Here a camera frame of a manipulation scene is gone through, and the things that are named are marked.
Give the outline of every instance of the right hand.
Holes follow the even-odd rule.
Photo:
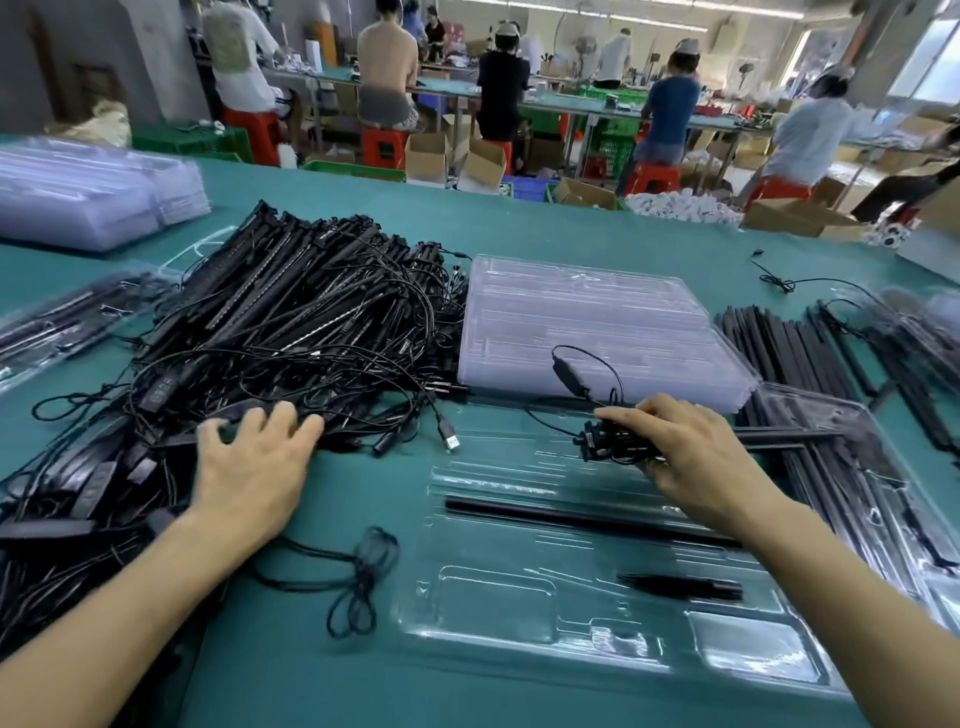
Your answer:
[[[646,437],[665,463],[649,461],[657,487],[691,519],[745,541],[755,525],[794,505],[736,439],[730,425],[700,404],[656,395],[636,406],[593,413]]]

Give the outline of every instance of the man in black shirt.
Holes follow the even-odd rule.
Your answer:
[[[431,5],[426,9],[426,42],[429,50],[426,54],[427,62],[439,63],[444,59],[444,39],[446,38],[446,28],[440,22],[440,16],[437,14],[437,6]]]
[[[530,63],[516,52],[520,33],[513,23],[502,23],[493,37],[495,50],[480,57],[480,111],[477,123],[488,141],[514,142],[514,158],[520,154],[516,133],[520,128],[517,105],[530,79]]]
[[[951,127],[940,141],[940,146],[951,147],[960,142],[960,124]],[[875,223],[883,211],[893,203],[903,203],[903,209],[922,202],[945,184],[960,177],[960,162],[945,167],[935,175],[888,177],[871,190],[851,214],[861,223]]]

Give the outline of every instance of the fluorescent light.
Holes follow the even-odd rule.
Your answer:
[[[702,8],[708,11],[727,11],[744,12],[747,15],[769,15],[770,17],[785,17],[790,20],[800,20],[804,17],[802,12],[793,11],[775,11],[768,8],[755,8],[750,5],[728,5],[727,3],[711,3],[705,0],[693,0],[694,8]]]
[[[706,33],[708,28],[701,25],[685,25],[683,23],[668,23],[664,20],[651,20],[649,17],[632,17],[630,15],[611,15],[613,20],[626,20],[628,23],[640,23],[641,25],[656,25],[658,28],[675,28],[678,31],[690,31],[692,33]]]

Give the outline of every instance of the clear plastic packaging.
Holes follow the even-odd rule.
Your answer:
[[[0,235],[105,252],[210,211],[196,162],[36,137],[0,147]]]
[[[461,340],[458,378],[525,395],[568,395],[552,371],[558,346],[610,364],[626,401],[658,392],[735,412],[759,377],[678,279],[478,256]],[[558,350],[596,399],[613,373],[573,349]]]
[[[173,287],[155,273],[122,271],[0,319],[0,394],[102,341]]]
[[[635,692],[644,681],[717,675],[792,692],[846,693],[772,577],[739,547],[690,522],[637,468],[589,462],[562,435],[461,432],[436,465],[426,513],[401,560],[403,647],[469,668]],[[459,515],[450,497],[552,508],[686,531],[672,542]],[[727,579],[743,599],[683,601],[623,586],[618,574]]]
[[[930,616],[960,636],[960,549],[867,407],[777,384],[757,399],[771,425],[834,429],[832,444],[806,452],[820,475],[796,494],[854,552]],[[788,469],[803,467],[791,464]]]

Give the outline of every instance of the cable connector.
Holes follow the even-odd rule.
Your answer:
[[[447,450],[453,452],[456,448],[460,447],[460,440],[457,439],[457,431],[453,429],[453,425],[441,414],[437,415],[437,431],[440,432],[440,437],[444,441]]]

